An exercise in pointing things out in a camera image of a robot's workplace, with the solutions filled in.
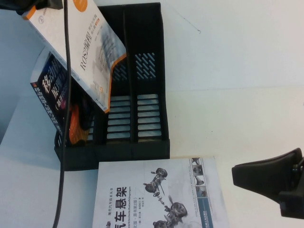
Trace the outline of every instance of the book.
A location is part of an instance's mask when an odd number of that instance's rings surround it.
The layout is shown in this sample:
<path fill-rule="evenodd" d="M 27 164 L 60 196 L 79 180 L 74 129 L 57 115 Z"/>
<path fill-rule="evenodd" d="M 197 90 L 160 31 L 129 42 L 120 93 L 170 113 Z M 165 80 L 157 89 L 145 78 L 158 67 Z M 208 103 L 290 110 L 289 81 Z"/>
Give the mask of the book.
<path fill-rule="evenodd" d="M 214 158 L 100 162 L 100 227 L 228 228 Z"/>
<path fill-rule="evenodd" d="M 63 135 L 67 108 L 67 71 L 44 47 L 35 63 L 30 83 L 56 130 Z M 72 79 L 70 122 L 67 142 L 76 144 L 88 139 L 91 128 L 92 107 L 86 94 Z"/>
<path fill-rule="evenodd" d="M 64 10 L 33 7 L 22 16 L 66 68 Z M 68 1 L 68 31 L 72 76 L 107 113 L 112 72 L 126 49 L 93 0 Z"/>
<path fill-rule="evenodd" d="M 67 71 L 45 47 L 40 52 L 30 79 L 57 131 L 62 135 L 67 97 Z"/>

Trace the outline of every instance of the book title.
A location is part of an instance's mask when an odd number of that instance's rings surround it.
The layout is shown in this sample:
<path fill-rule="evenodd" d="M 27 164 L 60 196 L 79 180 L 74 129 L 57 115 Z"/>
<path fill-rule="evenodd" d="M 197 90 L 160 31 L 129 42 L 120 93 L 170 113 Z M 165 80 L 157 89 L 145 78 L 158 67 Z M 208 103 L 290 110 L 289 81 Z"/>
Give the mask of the book title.
<path fill-rule="evenodd" d="M 86 71 L 87 57 L 88 57 L 88 52 L 89 52 L 91 41 L 92 41 L 92 35 L 99 22 L 99 18 L 97 20 L 96 20 L 96 18 L 97 18 L 97 15 L 94 14 L 94 16 L 91 20 L 91 23 L 89 25 L 88 31 L 86 32 L 86 35 L 85 35 L 84 48 L 82 51 L 81 62 L 80 62 L 80 66 L 84 71 Z"/>

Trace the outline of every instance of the slotted divider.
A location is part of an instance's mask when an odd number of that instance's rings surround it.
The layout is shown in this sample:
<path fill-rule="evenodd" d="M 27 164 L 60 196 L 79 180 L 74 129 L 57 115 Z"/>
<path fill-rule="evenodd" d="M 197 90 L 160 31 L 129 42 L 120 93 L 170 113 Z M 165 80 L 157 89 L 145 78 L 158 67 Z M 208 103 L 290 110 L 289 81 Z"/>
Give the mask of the slotted divider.
<path fill-rule="evenodd" d="M 126 47 L 113 69 L 110 112 L 96 105 L 85 146 L 66 149 L 66 171 L 97 169 L 103 161 L 170 158 L 160 3 L 99 8 Z M 61 138 L 55 137 L 60 158 Z"/>

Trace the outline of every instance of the wire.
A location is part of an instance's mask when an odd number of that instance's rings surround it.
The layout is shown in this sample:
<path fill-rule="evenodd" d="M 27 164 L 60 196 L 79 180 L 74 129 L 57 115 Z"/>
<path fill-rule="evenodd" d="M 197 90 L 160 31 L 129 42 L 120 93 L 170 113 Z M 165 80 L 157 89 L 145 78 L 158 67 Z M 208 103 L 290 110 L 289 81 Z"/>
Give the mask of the wire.
<path fill-rule="evenodd" d="M 71 56 L 70 56 L 70 44 L 68 39 L 68 18 L 67 18 L 67 0 L 64 0 L 64 25 L 65 25 L 65 40 L 66 40 L 66 69 L 67 69 L 67 82 L 68 82 L 68 93 L 67 93 L 67 106 L 65 111 L 65 128 L 63 132 L 63 140 L 61 142 L 61 163 L 60 163 L 60 179 L 59 179 L 59 191 L 58 191 L 58 201 L 56 208 L 56 215 L 54 219 L 53 228 L 57 228 L 61 204 L 62 204 L 62 195 L 63 195 L 63 183 L 65 179 L 65 161 L 66 161 L 66 141 L 67 141 L 67 132 L 69 126 L 69 111 L 70 111 L 70 100 L 71 100 Z"/>

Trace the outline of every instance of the white table surface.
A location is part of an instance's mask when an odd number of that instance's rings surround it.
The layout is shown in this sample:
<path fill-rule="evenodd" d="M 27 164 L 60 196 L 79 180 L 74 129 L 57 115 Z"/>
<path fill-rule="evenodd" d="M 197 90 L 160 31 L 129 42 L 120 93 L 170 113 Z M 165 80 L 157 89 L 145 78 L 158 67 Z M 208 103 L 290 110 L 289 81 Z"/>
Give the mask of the white table surface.
<path fill-rule="evenodd" d="M 171 157 L 215 156 L 232 228 L 303 227 L 235 187 L 231 168 L 304 148 L 304 87 L 167 93 Z M 19 101 L 0 146 L 0 227 L 52 227 L 59 161 L 38 98 Z M 66 172 L 60 228 L 92 226 L 97 170 Z"/>

